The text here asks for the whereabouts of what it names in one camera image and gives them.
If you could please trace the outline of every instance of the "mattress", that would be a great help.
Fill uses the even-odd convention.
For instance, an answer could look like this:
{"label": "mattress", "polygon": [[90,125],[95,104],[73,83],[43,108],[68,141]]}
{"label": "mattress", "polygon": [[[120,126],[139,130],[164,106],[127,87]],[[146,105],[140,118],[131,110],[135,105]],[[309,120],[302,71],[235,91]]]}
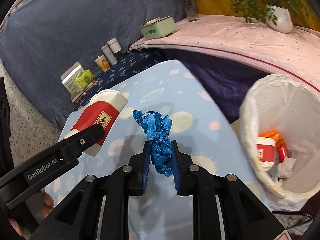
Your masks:
{"label": "mattress", "polygon": [[288,74],[320,94],[320,33],[298,27],[285,34],[242,17],[200,15],[182,20],[162,39],[140,39],[131,49],[181,49],[233,60],[266,73]]}
{"label": "mattress", "polygon": [[[180,152],[191,155],[194,163],[212,174],[236,174],[267,205],[263,189],[227,119],[180,61],[158,63],[112,89],[126,96],[128,104],[113,124],[98,155],[83,154],[78,166],[46,187],[56,204],[86,175],[109,175],[142,151],[146,135],[132,117],[133,110],[140,110],[168,115],[172,119],[169,138],[177,140]],[[70,131],[85,108],[68,117],[60,139]],[[177,196],[173,176],[167,178],[151,166],[146,194],[129,198],[132,239],[192,240],[192,223],[192,197]]]}

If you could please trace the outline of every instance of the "trash bin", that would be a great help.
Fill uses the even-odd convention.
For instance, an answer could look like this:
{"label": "trash bin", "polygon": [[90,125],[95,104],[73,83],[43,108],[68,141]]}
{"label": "trash bin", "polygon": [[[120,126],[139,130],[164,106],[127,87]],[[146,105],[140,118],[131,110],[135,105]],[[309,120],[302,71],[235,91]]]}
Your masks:
{"label": "trash bin", "polygon": [[[292,158],[292,175],[282,185],[263,171],[257,137],[278,129]],[[240,107],[240,139],[274,209],[300,210],[320,190],[320,95],[288,75],[255,82]]]}

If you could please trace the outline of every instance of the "glass vase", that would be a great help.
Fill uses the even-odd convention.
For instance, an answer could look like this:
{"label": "glass vase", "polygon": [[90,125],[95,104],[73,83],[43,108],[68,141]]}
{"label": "glass vase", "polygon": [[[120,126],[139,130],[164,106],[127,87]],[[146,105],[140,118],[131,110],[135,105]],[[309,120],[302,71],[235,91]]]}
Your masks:
{"label": "glass vase", "polygon": [[184,10],[188,16],[188,21],[193,22],[199,20],[198,15],[196,14],[196,3],[195,0],[181,0]]}

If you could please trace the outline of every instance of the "pink bedsheet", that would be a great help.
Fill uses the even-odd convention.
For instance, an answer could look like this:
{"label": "pink bedsheet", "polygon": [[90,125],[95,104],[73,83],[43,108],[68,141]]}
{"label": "pink bedsheet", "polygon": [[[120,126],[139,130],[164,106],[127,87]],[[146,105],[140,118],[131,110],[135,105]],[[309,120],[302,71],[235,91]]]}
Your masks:
{"label": "pink bedsheet", "polygon": [[268,73],[289,74],[320,94],[320,34],[294,28],[284,34],[242,17],[200,15],[176,23],[168,37],[134,43],[130,49],[184,49],[234,60]]}

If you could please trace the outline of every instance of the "navy patterned cloth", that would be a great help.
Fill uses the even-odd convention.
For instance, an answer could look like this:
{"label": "navy patterned cloth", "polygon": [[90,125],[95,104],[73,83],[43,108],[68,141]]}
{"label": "navy patterned cloth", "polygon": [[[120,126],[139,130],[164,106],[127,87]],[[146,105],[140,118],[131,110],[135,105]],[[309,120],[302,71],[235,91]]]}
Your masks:
{"label": "navy patterned cloth", "polygon": [[166,61],[166,57],[159,49],[145,49],[140,52],[131,51],[124,55],[122,60],[112,66],[107,72],[98,75],[95,85],[73,105],[73,111],[85,106],[100,90],[110,89],[122,81],[140,73],[151,66]]}

